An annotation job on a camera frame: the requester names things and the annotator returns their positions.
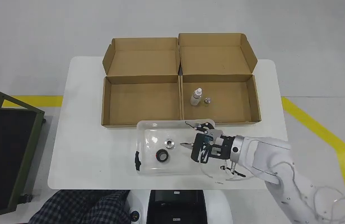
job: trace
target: dark green crate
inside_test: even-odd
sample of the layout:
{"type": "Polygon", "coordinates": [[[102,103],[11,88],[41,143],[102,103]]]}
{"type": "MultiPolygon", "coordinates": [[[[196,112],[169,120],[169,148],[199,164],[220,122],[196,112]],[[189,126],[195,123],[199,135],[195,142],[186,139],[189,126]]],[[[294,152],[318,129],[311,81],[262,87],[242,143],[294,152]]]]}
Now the dark green crate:
{"type": "Polygon", "coordinates": [[[0,92],[0,214],[16,210],[44,121],[44,111],[0,92]],[[2,108],[4,100],[23,108],[2,108]]]}

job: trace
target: box lid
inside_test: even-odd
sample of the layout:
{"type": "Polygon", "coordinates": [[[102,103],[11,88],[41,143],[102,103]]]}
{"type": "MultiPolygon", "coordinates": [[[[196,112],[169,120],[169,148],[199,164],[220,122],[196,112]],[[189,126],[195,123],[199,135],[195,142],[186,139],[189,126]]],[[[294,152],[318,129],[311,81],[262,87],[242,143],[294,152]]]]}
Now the box lid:
{"type": "Polygon", "coordinates": [[[252,74],[257,58],[245,34],[179,34],[183,74],[252,74]]]}
{"type": "Polygon", "coordinates": [[[177,75],[177,38],[114,38],[103,67],[107,76],[177,75]]]}

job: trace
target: cardboard box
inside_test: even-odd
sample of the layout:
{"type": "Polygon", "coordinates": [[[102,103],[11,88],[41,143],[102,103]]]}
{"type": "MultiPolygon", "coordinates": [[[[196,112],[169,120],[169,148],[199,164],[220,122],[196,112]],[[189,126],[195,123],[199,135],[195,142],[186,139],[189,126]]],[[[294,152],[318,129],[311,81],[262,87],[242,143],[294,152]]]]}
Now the cardboard box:
{"type": "Polygon", "coordinates": [[[212,119],[216,123],[261,121],[252,72],[257,59],[244,34],[179,34],[182,68],[183,119],[212,119]],[[194,90],[203,98],[191,106],[194,90]],[[203,102],[205,97],[211,103],[203,102]]]}
{"type": "Polygon", "coordinates": [[[101,124],[182,119],[177,38],[113,39],[103,59],[101,124]]]}

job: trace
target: robotic arm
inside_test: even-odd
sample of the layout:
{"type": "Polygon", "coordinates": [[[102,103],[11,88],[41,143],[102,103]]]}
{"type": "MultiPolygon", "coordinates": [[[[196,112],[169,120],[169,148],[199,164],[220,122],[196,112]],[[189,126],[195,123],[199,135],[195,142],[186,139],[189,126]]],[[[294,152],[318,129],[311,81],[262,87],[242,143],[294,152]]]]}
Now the robotic arm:
{"type": "Polygon", "coordinates": [[[288,142],[275,138],[225,136],[209,123],[190,126],[203,132],[196,135],[194,143],[181,144],[192,149],[192,160],[202,164],[206,164],[210,157],[230,160],[229,170],[232,174],[235,173],[236,164],[246,168],[265,181],[267,189],[291,223],[325,221],[315,211],[326,214],[327,210],[323,209],[323,203],[316,197],[316,187],[295,170],[288,142]],[[252,142],[256,142],[257,147],[252,164],[248,164],[247,154],[252,142]]]}

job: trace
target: person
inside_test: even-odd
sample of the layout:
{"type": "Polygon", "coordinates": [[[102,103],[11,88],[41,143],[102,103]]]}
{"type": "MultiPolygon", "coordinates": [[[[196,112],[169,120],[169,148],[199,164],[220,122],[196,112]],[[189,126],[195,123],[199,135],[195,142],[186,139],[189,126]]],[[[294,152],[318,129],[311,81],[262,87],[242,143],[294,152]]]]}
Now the person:
{"type": "Polygon", "coordinates": [[[60,190],[28,224],[130,224],[124,204],[129,190],[60,190]]]}

